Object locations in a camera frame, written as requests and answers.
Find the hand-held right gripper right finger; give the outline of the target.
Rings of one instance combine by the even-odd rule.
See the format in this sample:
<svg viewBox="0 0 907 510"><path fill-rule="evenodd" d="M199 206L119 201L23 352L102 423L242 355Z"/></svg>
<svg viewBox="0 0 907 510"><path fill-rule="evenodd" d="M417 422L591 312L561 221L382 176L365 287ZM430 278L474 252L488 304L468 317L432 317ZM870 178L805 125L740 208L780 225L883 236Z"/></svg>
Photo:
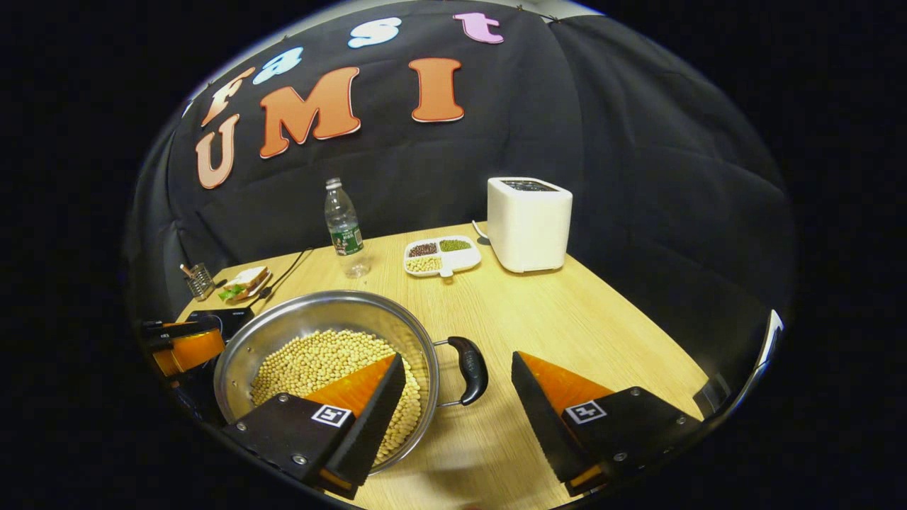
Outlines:
<svg viewBox="0 0 907 510"><path fill-rule="evenodd" d="M655 467L702 426L643 387L610 390L523 351L513 353L511 381L548 465L571 497Z"/></svg>

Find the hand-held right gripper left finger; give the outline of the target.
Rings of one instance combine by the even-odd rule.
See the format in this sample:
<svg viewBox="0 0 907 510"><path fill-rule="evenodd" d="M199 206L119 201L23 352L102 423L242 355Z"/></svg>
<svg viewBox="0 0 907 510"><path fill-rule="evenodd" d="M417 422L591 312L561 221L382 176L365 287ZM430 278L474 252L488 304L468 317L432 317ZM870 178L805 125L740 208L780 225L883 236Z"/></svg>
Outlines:
<svg viewBox="0 0 907 510"><path fill-rule="evenodd" d="M352 499L373 467L405 381L395 353L307 397L278 393L222 432L286 477Z"/></svg>

